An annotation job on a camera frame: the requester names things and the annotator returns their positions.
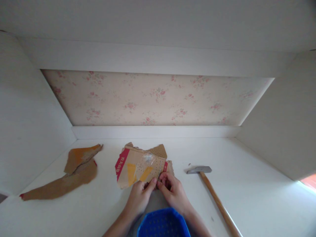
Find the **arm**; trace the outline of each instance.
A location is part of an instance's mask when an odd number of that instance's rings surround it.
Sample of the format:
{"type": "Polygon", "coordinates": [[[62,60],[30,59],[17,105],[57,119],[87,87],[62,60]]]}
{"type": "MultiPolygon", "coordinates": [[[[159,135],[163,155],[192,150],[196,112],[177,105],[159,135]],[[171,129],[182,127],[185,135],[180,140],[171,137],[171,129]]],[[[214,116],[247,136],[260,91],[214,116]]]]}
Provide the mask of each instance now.
{"type": "Polygon", "coordinates": [[[184,217],[198,236],[212,237],[202,218],[188,200],[181,182],[169,172],[163,172],[159,178],[161,182],[158,181],[157,186],[168,204],[184,217]]]}
{"type": "Polygon", "coordinates": [[[157,179],[153,178],[147,188],[145,188],[145,183],[141,181],[138,181],[133,185],[122,213],[103,235],[103,237],[126,236],[133,222],[136,221],[142,213],[144,213],[148,205],[150,195],[156,187],[156,183],[157,179]]]}

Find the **blue plastic basket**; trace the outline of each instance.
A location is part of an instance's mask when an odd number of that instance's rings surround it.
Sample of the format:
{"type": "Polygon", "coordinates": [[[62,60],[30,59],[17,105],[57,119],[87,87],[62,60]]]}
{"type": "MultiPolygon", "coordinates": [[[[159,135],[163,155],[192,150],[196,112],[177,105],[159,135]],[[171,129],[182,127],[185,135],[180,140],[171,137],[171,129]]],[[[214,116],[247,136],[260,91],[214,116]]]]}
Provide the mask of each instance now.
{"type": "Polygon", "coordinates": [[[147,213],[138,227],[137,237],[190,237],[184,218],[173,208],[147,213]]]}

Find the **hammer head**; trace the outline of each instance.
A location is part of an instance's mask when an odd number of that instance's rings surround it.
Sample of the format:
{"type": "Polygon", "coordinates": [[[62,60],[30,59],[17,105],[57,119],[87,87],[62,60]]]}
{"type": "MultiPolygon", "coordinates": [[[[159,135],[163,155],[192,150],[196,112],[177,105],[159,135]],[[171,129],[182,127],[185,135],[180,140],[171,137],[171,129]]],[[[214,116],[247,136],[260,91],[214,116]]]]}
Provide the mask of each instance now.
{"type": "Polygon", "coordinates": [[[188,170],[187,174],[200,173],[201,171],[204,173],[210,173],[212,172],[212,169],[209,166],[196,166],[195,168],[188,170]]]}

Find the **wallpaper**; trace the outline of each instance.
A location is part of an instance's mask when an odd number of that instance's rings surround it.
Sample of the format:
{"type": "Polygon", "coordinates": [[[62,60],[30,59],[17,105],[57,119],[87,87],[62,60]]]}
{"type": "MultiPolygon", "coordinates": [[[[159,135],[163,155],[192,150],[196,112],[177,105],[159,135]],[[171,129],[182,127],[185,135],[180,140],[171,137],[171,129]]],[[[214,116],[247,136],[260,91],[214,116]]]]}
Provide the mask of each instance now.
{"type": "Polygon", "coordinates": [[[74,126],[240,125],[273,80],[42,72],[74,126]]]}

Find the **torn cardboard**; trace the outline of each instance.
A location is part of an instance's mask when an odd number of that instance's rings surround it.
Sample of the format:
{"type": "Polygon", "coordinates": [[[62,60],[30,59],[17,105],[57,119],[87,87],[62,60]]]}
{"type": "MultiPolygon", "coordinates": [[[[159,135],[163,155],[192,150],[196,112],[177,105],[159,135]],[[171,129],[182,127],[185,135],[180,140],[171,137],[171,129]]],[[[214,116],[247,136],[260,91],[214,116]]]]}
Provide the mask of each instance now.
{"type": "Polygon", "coordinates": [[[166,159],[163,144],[147,151],[133,147],[132,143],[126,144],[115,165],[118,186],[125,189],[139,180],[150,182],[165,171],[173,174],[172,162],[166,159]]]}
{"type": "Polygon", "coordinates": [[[71,149],[65,166],[63,177],[42,187],[21,194],[22,200],[55,199],[71,192],[82,184],[93,180],[97,174],[97,164],[93,157],[102,149],[103,145],[87,148],[71,149]]]}

